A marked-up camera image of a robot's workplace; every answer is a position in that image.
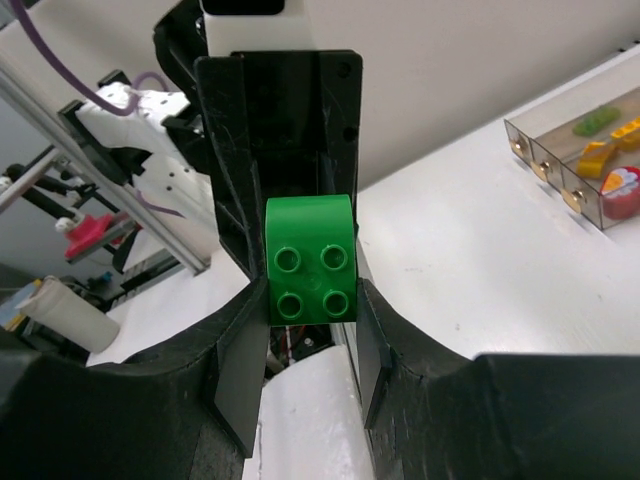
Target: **white wall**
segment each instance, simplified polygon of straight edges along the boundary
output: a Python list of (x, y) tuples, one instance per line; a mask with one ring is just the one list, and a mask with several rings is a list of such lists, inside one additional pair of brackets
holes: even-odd
[[(640, 36), (638, 0), (307, 1), (320, 47), (364, 57), (361, 184)], [(131, 76), (158, 68), (151, 32), (175, 3), (42, 0), (32, 11), (52, 48), (94, 82), (113, 68)], [(17, 25), (0, 32), (0, 60), (52, 111), (76, 96)]]
[[(12, 163), (30, 162), (48, 145), (46, 139), (0, 100), (0, 172)], [(89, 210), (104, 211), (95, 205)], [(53, 217), (18, 199), (0, 215), (0, 264), (36, 277), (73, 275), (82, 280), (112, 271), (95, 263), (110, 263), (111, 255), (104, 251), (91, 256), (91, 260), (69, 265), (64, 260), (68, 241), (54, 230), (54, 224)]]

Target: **lego stud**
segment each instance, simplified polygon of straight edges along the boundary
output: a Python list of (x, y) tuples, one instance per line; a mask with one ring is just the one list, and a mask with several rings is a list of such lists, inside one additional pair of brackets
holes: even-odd
[(332, 290), (324, 296), (322, 306), (327, 315), (340, 318), (349, 310), (349, 298), (344, 292)]
[(587, 201), (580, 190), (574, 190), (570, 192), (569, 190), (562, 189), (562, 199), (564, 203), (569, 205), (569, 208), (576, 213), (582, 213), (582, 204)]
[(533, 170), (533, 173), (535, 173), (540, 180), (543, 182), (549, 181), (549, 173), (551, 172), (549, 162), (536, 163), (531, 160), (529, 165), (531, 165), (531, 170)]
[(285, 320), (295, 320), (302, 315), (302, 299), (295, 293), (285, 293), (278, 299), (278, 313)]
[(291, 247), (284, 247), (276, 253), (276, 265), (284, 273), (294, 273), (300, 268), (300, 253)]
[(349, 256), (340, 245), (328, 245), (320, 254), (322, 265), (329, 271), (342, 270), (349, 261)]

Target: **screw hole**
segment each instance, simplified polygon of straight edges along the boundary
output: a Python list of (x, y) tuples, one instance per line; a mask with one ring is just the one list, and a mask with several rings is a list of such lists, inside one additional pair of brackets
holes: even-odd
[(354, 142), (358, 138), (358, 129), (353, 127), (347, 127), (342, 131), (342, 137), (345, 142)]
[(347, 78), (349, 75), (351, 75), (351, 65), (347, 62), (340, 62), (338, 64), (338, 76), (340, 78)]
[(320, 260), (327, 270), (342, 270), (349, 261), (349, 256), (340, 245), (329, 245), (320, 255)]
[(295, 248), (285, 247), (276, 253), (276, 265), (285, 273), (293, 273), (302, 263), (300, 254)]
[(302, 315), (302, 299), (294, 293), (285, 293), (278, 300), (278, 312), (286, 320), (295, 320)]
[(325, 295), (323, 306), (327, 315), (333, 318), (340, 318), (349, 309), (349, 299), (344, 292), (332, 291)]

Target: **metal rod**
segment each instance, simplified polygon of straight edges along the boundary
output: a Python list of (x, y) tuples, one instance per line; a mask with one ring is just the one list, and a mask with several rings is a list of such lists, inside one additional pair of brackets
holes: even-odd
[(21, 114), (31, 125), (37, 128), (57, 149), (102, 189), (113, 200), (120, 204), (124, 211), (153, 235), (182, 265), (192, 273), (199, 273), (207, 268), (207, 262), (178, 238), (151, 212), (144, 208), (128, 190), (107, 180), (91, 163), (82, 149), (69, 133), (42, 108), (28, 92), (23, 89), (7, 73), (5, 65), (0, 62), (0, 96)]
[[(44, 157), (47, 156), (47, 154), (49, 152), (53, 152), (54, 148), (53, 145), (49, 145), (47, 148), (45, 148), (43, 151), (41, 151), (38, 155), (36, 155), (33, 160), (31, 160), (29, 163), (27, 163), (24, 168), (25, 170), (29, 170), (31, 167), (33, 167), (36, 163), (38, 163), (41, 159), (43, 159)], [(61, 162), (62, 161), (62, 157), (56, 159), (57, 162)]]
[(42, 157), (33, 167), (24, 172), (18, 180), (14, 182), (2, 195), (0, 195), (0, 213), (9, 208), (13, 202), (20, 198), (27, 190), (51, 168), (58, 152), (50, 151)]
[(22, 198), (34, 205), (36, 208), (48, 213), (56, 220), (63, 217), (74, 218), (76, 216), (74, 212), (67, 210), (58, 202), (52, 200), (50, 197), (35, 188), (30, 188), (24, 192), (22, 194)]
[(113, 213), (118, 213), (118, 207), (116, 207), (113, 203), (111, 203), (109, 200), (104, 198), (98, 192), (93, 192), (93, 198), (96, 199), (98, 202), (100, 202), (105, 207), (107, 207)]

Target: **white cylinder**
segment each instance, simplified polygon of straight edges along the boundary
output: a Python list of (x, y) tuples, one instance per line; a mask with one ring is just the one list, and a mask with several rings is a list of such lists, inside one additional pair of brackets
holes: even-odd
[(115, 340), (120, 326), (73, 293), (55, 277), (47, 277), (20, 313), (59, 333), (91, 353), (102, 352)]

